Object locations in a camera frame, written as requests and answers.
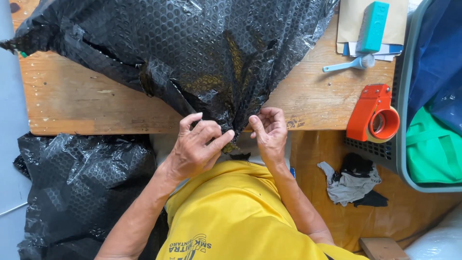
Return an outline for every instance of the hand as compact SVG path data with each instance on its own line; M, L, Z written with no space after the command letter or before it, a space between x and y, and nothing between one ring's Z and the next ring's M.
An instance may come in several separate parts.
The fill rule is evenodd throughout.
M215 121L200 121L192 130L191 124L199 121L202 113L191 114L180 121L180 133L172 152L159 166L160 172L180 182L210 170L221 154L221 149L234 137L234 131L221 134Z
M267 168L271 170L277 166L285 166L287 126L282 109L262 108L258 116L250 116L249 123L254 130L250 137L257 138L261 159Z

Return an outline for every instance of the turquoise rubber block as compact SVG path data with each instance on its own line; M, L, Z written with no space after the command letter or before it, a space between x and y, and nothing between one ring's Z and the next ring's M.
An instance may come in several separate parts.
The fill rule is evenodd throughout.
M367 7L361 52L374 53L380 50L389 6L390 4L374 1Z

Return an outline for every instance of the brush handle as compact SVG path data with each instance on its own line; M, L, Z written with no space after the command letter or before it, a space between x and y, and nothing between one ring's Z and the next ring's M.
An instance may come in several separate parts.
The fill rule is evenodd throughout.
M325 66L325 67L322 68L322 71L323 72L335 71L335 70L339 70L339 69L349 68L351 66L353 66L352 62L347 62L347 63L342 63L342 64Z

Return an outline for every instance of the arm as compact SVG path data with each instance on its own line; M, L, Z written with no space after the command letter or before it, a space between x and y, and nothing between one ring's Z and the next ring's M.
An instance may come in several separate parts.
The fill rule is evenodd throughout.
M287 169L284 159L287 127L282 109L262 108L258 116L249 118L249 122L254 130L251 137L257 138L261 158L272 174L282 203L297 229L315 243L335 245L326 223Z
M95 260L138 259L162 207L175 187L182 180L213 167L221 149L233 139L234 132L230 130L221 134L220 126L214 121L200 121L190 130L191 124L201 118L202 113L197 113L180 122L180 133L172 152L115 224Z

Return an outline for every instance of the orange tape dispenser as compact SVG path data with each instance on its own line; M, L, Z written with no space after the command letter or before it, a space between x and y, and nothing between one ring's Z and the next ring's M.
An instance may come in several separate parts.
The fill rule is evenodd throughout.
M346 136L363 142L390 140L400 126L398 113L390 102L391 91L387 84L367 85L348 121Z

